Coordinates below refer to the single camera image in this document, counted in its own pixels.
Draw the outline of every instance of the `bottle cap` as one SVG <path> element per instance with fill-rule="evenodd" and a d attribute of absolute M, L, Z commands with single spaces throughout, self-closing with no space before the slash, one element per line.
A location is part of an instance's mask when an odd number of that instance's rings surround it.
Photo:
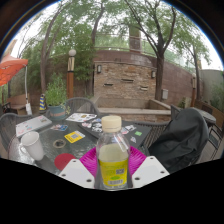
<path fill-rule="evenodd" d="M 117 132 L 121 130 L 121 117 L 119 116 L 102 117 L 101 123 L 104 132 Z"/>

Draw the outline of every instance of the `white cup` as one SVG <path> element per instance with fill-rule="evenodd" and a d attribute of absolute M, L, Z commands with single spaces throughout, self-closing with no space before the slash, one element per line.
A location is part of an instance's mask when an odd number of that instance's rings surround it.
<path fill-rule="evenodd" d="M 27 155 L 25 152 L 23 152 L 22 147 L 26 149 L 26 151 L 29 153 L 29 155 L 34 160 L 42 160 L 44 157 L 44 150 L 40 142 L 39 133 L 36 131 L 30 131 L 23 135 L 21 138 L 21 144 L 20 144 L 20 151 Z"/>

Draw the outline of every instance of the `bottle label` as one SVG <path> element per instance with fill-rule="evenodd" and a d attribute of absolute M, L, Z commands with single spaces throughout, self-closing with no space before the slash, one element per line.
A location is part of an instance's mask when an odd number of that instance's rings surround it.
<path fill-rule="evenodd" d="M 120 162 L 102 162 L 99 160 L 103 183 L 114 187 L 126 184 L 128 158 Z"/>

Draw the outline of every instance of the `pink container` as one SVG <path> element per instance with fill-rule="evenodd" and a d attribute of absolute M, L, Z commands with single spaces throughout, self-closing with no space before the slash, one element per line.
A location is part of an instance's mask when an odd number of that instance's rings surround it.
<path fill-rule="evenodd" d="M 139 166 L 144 162 L 146 156 L 133 146 L 130 147 L 130 157 L 129 157 L 129 172 L 132 176 Z M 86 167 L 86 169 L 96 177 L 97 173 L 97 156 L 96 147 L 89 150 L 85 155 L 80 158 L 81 163 Z"/>

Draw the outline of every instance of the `orange umbrella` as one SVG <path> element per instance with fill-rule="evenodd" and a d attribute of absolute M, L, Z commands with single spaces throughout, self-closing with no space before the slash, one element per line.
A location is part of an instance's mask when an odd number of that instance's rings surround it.
<path fill-rule="evenodd" d="M 7 54 L 0 63 L 0 86 L 8 83 L 27 64 L 27 59 L 14 58 Z"/>

